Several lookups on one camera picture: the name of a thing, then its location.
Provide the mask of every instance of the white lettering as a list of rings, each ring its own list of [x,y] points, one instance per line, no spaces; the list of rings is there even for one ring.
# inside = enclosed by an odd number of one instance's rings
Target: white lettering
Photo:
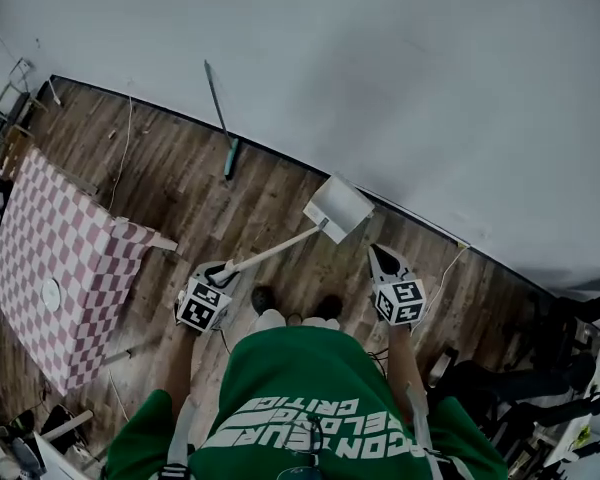
[[[242,434],[238,440],[235,442],[234,446],[243,446],[248,444],[256,444],[258,437],[262,434],[262,431],[265,427],[257,427],[257,428],[245,428],[244,434]]]
[[[340,402],[340,409],[336,413],[336,416],[352,416],[358,410],[358,401],[360,399],[356,398],[355,400],[346,400],[345,402]]]
[[[269,396],[266,398],[261,398],[260,403],[254,407],[254,411],[264,411],[266,409],[271,409],[276,402],[280,399],[278,396]]]
[[[286,404],[285,407],[293,407],[295,409],[300,409],[301,411],[304,411],[304,405],[302,405],[303,400],[304,398],[296,398],[295,402],[289,402]]]
[[[325,434],[331,434],[331,435],[337,434],[341,423],[342,423],[342,420],[340,418],[322,418],[322,419],[320,419],[320,426],[322,427],[322,432]]]
[[[240,407],[240,409],[238,409],[236,412],[253,411],[256,408],[256,405],[260,403],[260,400],[262,400],[262,398],[252,398],[246,404]]]
[[[278,438],[276,442],[273,443],[274,448],[282,448],[284,446],[285,441],[287,440],[287,436],[289,432],[291,432],[291,425],[269,425],[267,429],[262,434],[260,441],[258,444],[262,446],[267,446],[269,444],[269,439],[273,436],[274,433],[278,433]]]
[[[289,436],[287,448],[299,452],[308,452],[311,447],[311,433],[308,430],[296,427]]]
[[[364,416],[354,416],[353,418],[346,418],[345,423],[353,423],[353,435],[359,436],[362,434],[362,426],[364,425]]]
[[[295,409],[278,409],[269,420],[269,423],[286,423],[296,417],[298,411]]]
[[[400,420],[391,413],[389,413],[389,424],[387,425],[387,429],[399,430],[402,432],[402,423],[400,423]]]
[[[360,453],[360,446],[362,445],[362,439],[352,439],[353,445],[349,446],[349,439],[343,437],[338,443],[336,448],[336,455],[338,457],[346,457],[347,459],[357,459]]]
[[[367,437],[362,446],[361,459],[381,459],[384,457],[384,449],[387,445],[387,435],[380,434],[375,437]]]
[[[242,430],[241,428],[218,430],[218,432],[207,439],[202,448],[229,448],[240,437]]]
[[[320,400],[320,405],[316,409],[316,414],[324,414],[325,416],[335,416],[338,410],[338,402],[327,402]]]
[[[271,409],[269,411],[262,412],[241,412],[229,416],[222,425],[220,430],[227,427],[257,427],[265,423],[269,423],[269,420],[273,418],[273,415],[278,409]]]
[[[375,434],[376,432],[382,432],[386,422],[386,412],[374,412],[373,414],[369,414],[367,415],[367,423],[364,426],[364,433]]]
[[[298,417],[296,418],[296,421],[294,423],[296,425],[301,426],[302,428],[307,429],[307,430],[311,429],[311,422],[307,421],[307,413],[306,412],[299,413]]]
[[[391,432],[389,434],[389,446],[387,447],[387,457],[394,457],[401,453],[409,451],[410,441],[400,432]]]

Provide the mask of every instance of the black shoe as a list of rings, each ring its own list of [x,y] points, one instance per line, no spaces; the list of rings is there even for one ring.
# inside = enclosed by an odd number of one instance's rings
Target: black shoe
[[[312,316],[331,320],[337,320],[342,313],[342,299],[337,295],[327,295],[320,301]]]
[[[256,286],[251,292],[251,305],[258,315],[276,308],[276,296],[271,286]]]

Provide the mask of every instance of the green t-shirt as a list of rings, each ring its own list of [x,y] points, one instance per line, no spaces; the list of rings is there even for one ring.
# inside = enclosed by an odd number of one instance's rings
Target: green t-shirt
[[[413,429],[402,423],[386,380],[358,342],[307,326],[262,331],[238,343],[218,416],[189,466],[197,480],[274,480],[311,465],[303,452],[317,420],[323,478],[431,478]],[[438,404],[428,421],[439,454],[460,459],[476,480],[507,478],[502,458],[455,399]],[[165,463],[174,428],[169,395],[155,391],[111,444],[109,479],[149,478]]]

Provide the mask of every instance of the table leg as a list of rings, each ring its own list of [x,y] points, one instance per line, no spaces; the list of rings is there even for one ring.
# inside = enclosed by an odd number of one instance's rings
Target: table leg
[[[131,357],[131,349],[123,350],[122,352],[118,352],[117,354],[113,354],[112,356],[106,357],[104,361],[102,361],[102,366],[110,366],[113,363],[117,363],[118,361],[122,361],[123,359],[129,359]]]
[[[13,127],[22,132],[23,134],[25,134],[27,137],[31,137],[33,139],[33,133],[31,133],[29,130],[27,130],[26,128],[23,128],[22,126],[20,126],[19,124],[14,124]]]
[[[165,251],[175,251],[178,248],[178,242],[169,240],[160,233],[156,233],[151,239],[151,242],[149,242],[149,247],[157,247],[158,249],[164,249]]]
[[[49,432],[40,437],[42,437],[46,441],[53,441],[61,435],[64,435],[67,432],[69,432],[69,430],[73,430],[74,428],[82,425],[84,422],[89,421],[91,418],[93,418],[93,413],[91,411],[85,411],[82,414],[78,414],[75,418],[70,419],[66,423],[63,423],[59,427],[50,430]]]
[[[87,194],[89,194],[91,197],[95,196],[98,193],[98,187],[96,187],[95,185],[92,185],[91,183],[87,183],[86,181],[79,178],[75,174],[71,174],[70,172],[67,172],[64,169],[59,168],[59,170],[62,171],[62,174],[64,174],[65,177],[71,183],[73,183],[76,187],[78,187],[83,192],[86,192]]]
[[[42,103],[41,101],[35,99],[33,96],[31,96],[29,98],[31,100],[31,103],[33,103],[36,107],[38,107],[39,109],[44,110],[45,112],[49,112],[49,109],[46,107],[46,105],[44,103]]]

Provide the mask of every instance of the checkered tablecloth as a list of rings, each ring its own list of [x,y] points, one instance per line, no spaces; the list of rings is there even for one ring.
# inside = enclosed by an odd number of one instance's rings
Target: checkered tablecloth
[[[98,374],[118,309],[156,232],[114,219],[32,148],[0,229],[0,309],[64,395]],[[43,283],[60,287],[49,311]]]

